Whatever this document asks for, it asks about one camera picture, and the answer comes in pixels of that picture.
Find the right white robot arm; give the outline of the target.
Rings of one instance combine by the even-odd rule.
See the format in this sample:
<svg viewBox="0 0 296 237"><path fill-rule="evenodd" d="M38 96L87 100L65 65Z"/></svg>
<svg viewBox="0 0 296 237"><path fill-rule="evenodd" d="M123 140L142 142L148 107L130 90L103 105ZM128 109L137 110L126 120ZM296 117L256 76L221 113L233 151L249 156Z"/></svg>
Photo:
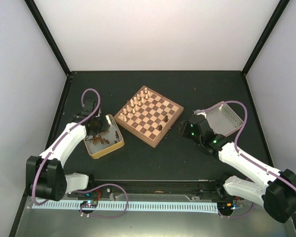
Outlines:
<svg viewBox="0 0 296 237"><path fill-rule="evenodd" d="M191 139L204 154L218 158L244 174L248 180L231 176L215 185L220 199L238 196L262 206L274 220L285 223L296 213L296 174L289 169L271 167L242 149L209 126L203 114L179 124L179 134Z"/></svg>

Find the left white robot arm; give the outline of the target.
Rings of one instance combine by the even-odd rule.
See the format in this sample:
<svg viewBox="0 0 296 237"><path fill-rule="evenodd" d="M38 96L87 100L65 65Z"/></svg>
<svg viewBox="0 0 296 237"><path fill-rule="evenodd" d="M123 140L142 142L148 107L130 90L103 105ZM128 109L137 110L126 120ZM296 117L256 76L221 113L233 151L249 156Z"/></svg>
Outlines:
<svg viewBox="0 0 296 237"><path fill-rule="evenodd" d="M100 101L87 100L83 110L72 116L61 135L39 156L31 156L26 162L26 190L33 199L61 200L65 194L79 191L85 197L95 194L96 185L89 175L66 175L64 165L72 151L85 138L97 135L109 128L101 114Z"/></svg>

